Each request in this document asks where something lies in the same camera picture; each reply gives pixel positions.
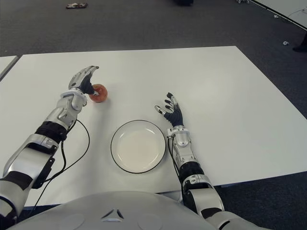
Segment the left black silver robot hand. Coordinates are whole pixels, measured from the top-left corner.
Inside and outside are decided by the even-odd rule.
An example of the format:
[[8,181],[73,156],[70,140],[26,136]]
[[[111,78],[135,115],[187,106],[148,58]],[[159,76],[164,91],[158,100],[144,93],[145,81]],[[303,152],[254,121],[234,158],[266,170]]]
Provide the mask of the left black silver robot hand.
[[94,89],[93,85],[91,84],[91,77],[97,69],[99,69],[98,66],[88,66],[80,70],[73,76],[73,78],[69,82],[69,90],[79,89],[82,93],[88,95],[98,95],[99,93]]

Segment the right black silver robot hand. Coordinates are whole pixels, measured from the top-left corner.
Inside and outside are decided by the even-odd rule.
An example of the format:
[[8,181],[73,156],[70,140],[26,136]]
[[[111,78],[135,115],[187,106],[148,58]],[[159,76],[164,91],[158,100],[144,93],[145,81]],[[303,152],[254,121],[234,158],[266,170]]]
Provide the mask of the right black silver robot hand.
[[177,99],[170,92],[167,93],[166,97],[165,108],[168,111],[164,110],[158,105],[154,106],[155,110],[161,114],[172,125],[172,127],[184,126],[183,115]]

